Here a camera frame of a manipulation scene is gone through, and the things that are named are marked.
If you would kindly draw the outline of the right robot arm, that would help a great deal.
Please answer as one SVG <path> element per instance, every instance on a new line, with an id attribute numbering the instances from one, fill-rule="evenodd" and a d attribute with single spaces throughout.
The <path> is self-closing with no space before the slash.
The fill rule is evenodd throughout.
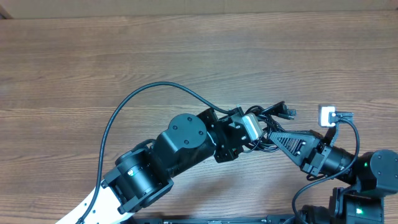
<path id="1" fill-rule="evenodd" d="M 270 140 L 307 177 L 329 177 L 348 184 L 336 187 L 329 206 L 304 205 L 287 223 L 384 223 L 384 197 L 397 193 L 397 153 L 383 149 L 357 159 L 334 145 L 338 136 L 330 128 L 322 136 L 315 131 L 273 132 Z"/>

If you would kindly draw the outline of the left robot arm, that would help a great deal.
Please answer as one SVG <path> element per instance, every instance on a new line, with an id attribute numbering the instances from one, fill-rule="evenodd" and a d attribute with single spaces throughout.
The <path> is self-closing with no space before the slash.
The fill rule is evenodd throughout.
<path id="1" fill-rule="evenodd" d="M 213 109 L 179 114 L 156 139 L 148 139 L 116 159 L 104 175 L 98 197 L 89 194 L 60 223 L 121 223 L 169 192 L 173 178 L 209 157 L 217 162 L 238 158 L 243 146 L 262 131 L 254 114 L 236 109 L 217 118 Z"/>

